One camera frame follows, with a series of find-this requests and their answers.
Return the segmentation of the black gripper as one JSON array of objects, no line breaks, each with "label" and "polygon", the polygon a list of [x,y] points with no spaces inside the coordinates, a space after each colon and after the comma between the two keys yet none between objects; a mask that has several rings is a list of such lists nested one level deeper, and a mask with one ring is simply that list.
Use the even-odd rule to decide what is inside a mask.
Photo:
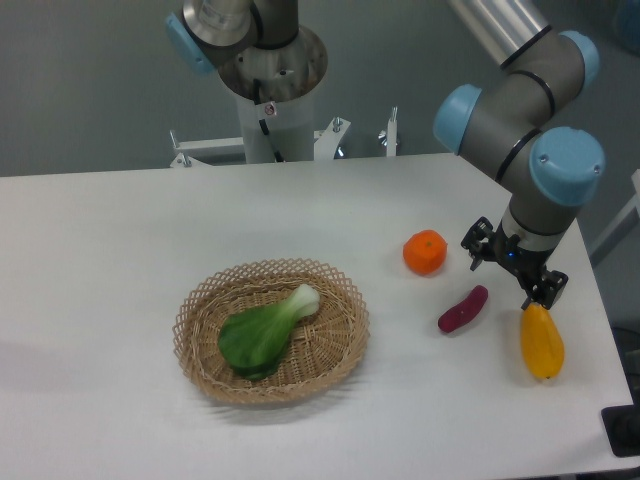
[{"label": "black gripper", "polygon": [[494,262],[496,257],[496,262],[518,280],[526,293],[522,310],[532,303],[550,310],[569,281],[565,273],[545,269],[549,250],[521,248],[505,234],[502,224],[494,232],[493,225],[486,217],[480,217],[469,228],[461,247],[471,258],[471,271],[475,271],[483,262]]}]

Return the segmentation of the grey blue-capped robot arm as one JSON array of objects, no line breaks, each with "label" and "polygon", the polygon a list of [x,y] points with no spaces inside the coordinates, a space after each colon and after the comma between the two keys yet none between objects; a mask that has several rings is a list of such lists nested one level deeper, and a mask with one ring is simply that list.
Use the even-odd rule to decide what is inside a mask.
[{"label": "grey blue-capped robot arm", "polygon": [[[498,225],[478,220],[462,240],[474,265],[510,272],[528,303],[551,307],[568,278],[547,268],[605,168],[590,134],[546,123],[596,77],[593,42],[555,31],[528,1],[455,1],[452,8],[503,70],[490,90],[456,88],[433,123],[435,138],[509,191]],[[235,97],[250,163],[330,160],[347,126],[322,134],[312,96],[328,66],[323,42],[294,1],[186,1],[165,21],[175,50],[200,74],[216,72]]]}]

